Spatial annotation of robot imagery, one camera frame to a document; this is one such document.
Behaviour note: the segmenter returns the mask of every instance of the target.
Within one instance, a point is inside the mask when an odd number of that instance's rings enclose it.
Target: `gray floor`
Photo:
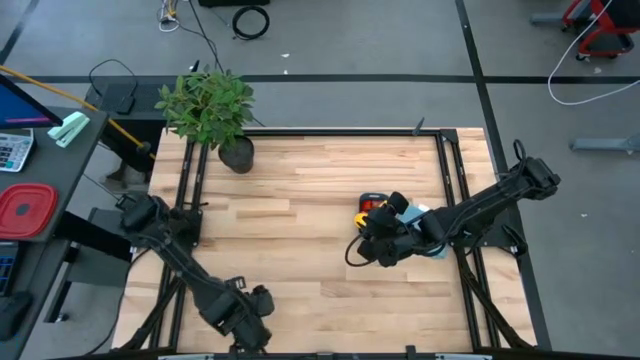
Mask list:
[[[566,7],[568,0],[466,0],[485,75],[546,76],[572,35],[532,27],[533,12]],[[0,46],[27,0],[0,5]],[[41,1],[6,65],[30,75],[86,75],[110,57],[136,74],[184,73],[195,59],[211,62],[204,41],[176,31],[161,33],[157,3],[113,0]],[[243,42],[212,13],[197,6],[221,61],[238,74],[437,74],[471,75],[455,3],[450,0],[273,0],[265,38]],[[216,11],[230,19],[235,9]],[[182,24],[197,29],[188,4]],[[247,19],[245,26],[251,24]],[[578,63],[569,57],[559,75],[639,75],[640,51],[616,61]],[[101,75],[126,74],[116,65]],[[87,84],[58,87],[82,96]],[[474,84],[261,83],[255,114],[274,126],[400,126],[422,116],[426,126],[484,126]],[[69,105],[33,86],[29,93],[48,105]],[[605,85],[558,85],[557,95],[579,100],[610,90]],[[530,243],[552,345],[556,350],[640,355],[640,271],[637,221],[640,176],[636,155],[572,153],[576,136],[624,137],[638,131],[640,88],[579,107],[554,103],[543,85],[489,85],[507,156],[520,138],[531,155],[543,157],[563,183],[544,202],[523,202]],[[117,165],[96,150],[88,172],[103,178]],[[76,199],[97,206],[112,199],[83,180]],[[86,201],[72,203],[86,213]],[[121,291],[74,289],[66,324],[41,325],[25,359],[76,355],[97,344],[113,322]]]

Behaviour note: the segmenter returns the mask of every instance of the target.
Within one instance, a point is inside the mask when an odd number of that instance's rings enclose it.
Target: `monitor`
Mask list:
[[[0,131],[62,125],[62,120],[0,75]]]

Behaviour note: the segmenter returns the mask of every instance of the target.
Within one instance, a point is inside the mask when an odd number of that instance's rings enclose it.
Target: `red container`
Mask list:
[[[0,194],[0,239],[39,234],[56,208],[56,190],[44,184],[17,184]]]

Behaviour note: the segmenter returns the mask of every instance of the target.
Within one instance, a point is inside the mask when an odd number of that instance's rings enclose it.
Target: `red object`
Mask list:
[[[360,212],[369,212],[369,210],[376,208],[382,204],[384,200],[366,200],[362,202],[362,208]]]
[[[569,19],[569,16],[581,2],[582,0],[574,0],[564,13],[562,22],[566,26],[574,23],[572,19]],[[591,0],[591,12],[595,15],[600,14],[608,2],[609,0]],[[594,31],[580,42],[578,53],[613,58],[631,51],[633,49],[632,45],[617,51],[592,51],[589,46],[602,34],[629,35],[640,31],[638,11],[640,11],[640,1],[638,0],[613,0],[607,11],[598,19],[598,23],[594,25]]]
[[[49,223],[56,190],[44,184],[17,184],[0,194],[0,239],[28,239]]]

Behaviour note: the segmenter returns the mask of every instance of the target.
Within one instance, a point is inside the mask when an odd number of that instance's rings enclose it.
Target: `black desk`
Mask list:
[[[50,109],[61,118],[77,111]],[[37,129],[34,132],[38,148],[31,154],[22,172],[0,173],[0,191],[17,183],[43,183],[53,186],[58,192],[58,204],[49,224],[33,242],[21,243],[24,247],[22,261],[17,268],[11,292],[28,291],[33,296],[33,304],[18,334],[9,341],[0,342],[0,357],[3,360],[20,357],[72,241],[123,260],[130,256],[126,240],[66,211],[107,123],[106,113],[83,112],[91,121],[66,149],[60,148],[48,137],[48,129]]]

